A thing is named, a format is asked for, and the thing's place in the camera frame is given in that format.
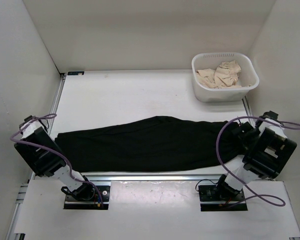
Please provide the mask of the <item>black trousers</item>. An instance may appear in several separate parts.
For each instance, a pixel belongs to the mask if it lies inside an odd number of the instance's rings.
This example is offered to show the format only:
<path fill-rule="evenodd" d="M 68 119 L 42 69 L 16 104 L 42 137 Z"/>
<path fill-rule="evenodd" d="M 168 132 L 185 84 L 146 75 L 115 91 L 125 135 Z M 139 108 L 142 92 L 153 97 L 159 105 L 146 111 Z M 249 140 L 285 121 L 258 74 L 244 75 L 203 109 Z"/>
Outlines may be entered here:
<path fill-rule="evenodd" d="M 218 166 L 241 155 L 231 131 L 238 123 L 154 116 L 132 123 L 59 133 L 75 171 L 173 172 Z"/>

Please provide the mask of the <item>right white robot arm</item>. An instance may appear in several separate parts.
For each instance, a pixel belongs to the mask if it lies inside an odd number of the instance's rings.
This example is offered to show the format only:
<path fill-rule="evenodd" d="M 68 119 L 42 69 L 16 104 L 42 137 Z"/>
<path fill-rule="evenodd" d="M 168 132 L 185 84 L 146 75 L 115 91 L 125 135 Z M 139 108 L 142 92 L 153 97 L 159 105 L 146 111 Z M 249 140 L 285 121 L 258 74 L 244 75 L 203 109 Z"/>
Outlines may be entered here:
<path fill-rule="evenodd" d="M 275 179 L 297 148 L 297 143 L 285 135 L 284 122 L 277 113 L 267 111 L 254 119 L 254 126 L 245 122 L 231 131 L 243 159 L 236 170 L 218 180 L 214 193 L 220 200 L 233 199 L 251 181 Z"/>

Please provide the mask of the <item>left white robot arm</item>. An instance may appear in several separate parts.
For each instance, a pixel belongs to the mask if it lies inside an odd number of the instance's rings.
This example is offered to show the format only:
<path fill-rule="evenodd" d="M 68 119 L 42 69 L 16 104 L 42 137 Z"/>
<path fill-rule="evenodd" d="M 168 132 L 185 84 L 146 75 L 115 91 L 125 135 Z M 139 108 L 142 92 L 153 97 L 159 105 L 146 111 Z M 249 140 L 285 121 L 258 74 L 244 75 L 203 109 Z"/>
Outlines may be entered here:
<path fill-rule="evenodd" d="M 43 123 L 55 117 L 55 113 L 42 117 L 28 116 L 10 140 L 36 176 L 59 180 L 64 184 L 61 192 L 76 201 L 95 200 L 98 195 L 95 185 L 80 172 L 73 170 L 70 161 L 50 137 L 49 125 Z"/>

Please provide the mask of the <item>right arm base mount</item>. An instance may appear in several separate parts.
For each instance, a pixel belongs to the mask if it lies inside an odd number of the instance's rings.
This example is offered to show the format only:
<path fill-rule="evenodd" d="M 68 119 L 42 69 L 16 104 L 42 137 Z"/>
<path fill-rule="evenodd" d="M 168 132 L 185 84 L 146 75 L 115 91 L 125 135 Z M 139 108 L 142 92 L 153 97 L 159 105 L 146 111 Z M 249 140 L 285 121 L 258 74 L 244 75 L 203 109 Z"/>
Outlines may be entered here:
<path fill-rule="evenodd" d="M 217 183 L 202 179 L 195 185 L 201 212 L 244 212 L 248 210 L 243 190 L 238 193 L 221 193 Z"/>

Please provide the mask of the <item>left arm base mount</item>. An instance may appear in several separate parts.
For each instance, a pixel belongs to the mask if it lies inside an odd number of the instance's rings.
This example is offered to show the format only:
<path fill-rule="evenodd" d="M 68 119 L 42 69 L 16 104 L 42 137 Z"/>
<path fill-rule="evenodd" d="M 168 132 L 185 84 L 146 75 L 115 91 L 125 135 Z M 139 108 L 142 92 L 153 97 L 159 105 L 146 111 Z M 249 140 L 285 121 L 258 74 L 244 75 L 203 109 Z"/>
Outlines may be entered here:
<path fill-rule="evenodd" d="M 63 208 L 65 210 L 108 210 L 111 184 L 96 185 L 98 191 L 90 184 L 84 183 L 78 190 L 71 192 L 67 186 L 61 188 L 65 194 Z"/>

